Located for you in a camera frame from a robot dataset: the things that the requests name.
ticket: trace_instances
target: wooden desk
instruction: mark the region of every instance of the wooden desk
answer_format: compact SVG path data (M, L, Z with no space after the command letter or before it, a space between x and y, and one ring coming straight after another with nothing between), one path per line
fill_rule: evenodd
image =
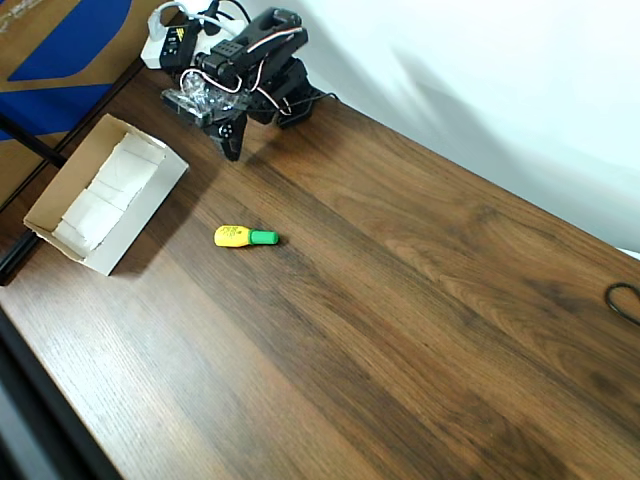
M640 263L326 99L191 162L111 278L49 246L0 301L129 478L640 478ZM226 250L222 223L282 233Z

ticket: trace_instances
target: black metal pole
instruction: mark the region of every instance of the black metal pole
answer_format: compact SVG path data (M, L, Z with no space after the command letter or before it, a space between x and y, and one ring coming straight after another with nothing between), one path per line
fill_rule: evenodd
M6 285L17 271L18 266L29 256L38 244L38 236L31 230L25 231L3 258L0 258L0 285Z
M2 308L0 406L0 467L19 478L122 480Z
M27 132L24 128L2 113L0 113L0 130L4 130L29 150L41 156L48 162L51 162L58 168L62 168L64 162L67 161L67 159L60 155L60 153L56 152L49 145L42 142L35 135Z

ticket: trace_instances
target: yellow object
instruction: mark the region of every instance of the yellow object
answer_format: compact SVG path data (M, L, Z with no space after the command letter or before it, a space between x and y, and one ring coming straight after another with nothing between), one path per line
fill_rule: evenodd
M213 241L219 247L245 247L247 245L275 245L276 232L252 230L239 225L223 225L216 230Z

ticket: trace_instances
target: brown cardboard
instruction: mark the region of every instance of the brown cardboard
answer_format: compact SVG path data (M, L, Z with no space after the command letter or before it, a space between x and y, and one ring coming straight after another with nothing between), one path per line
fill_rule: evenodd
M144 45L147 18L162 0L133 0L127 20L96 59L84 70L65 78L8 82L7 78L51 33L80 0L5 0L0 4L0 91L10 92L115 82ZM23 5L15 15L11 12ZM55 146L61 137L42 140ZM0 204L29 176L41 159L15 140L0 142Z

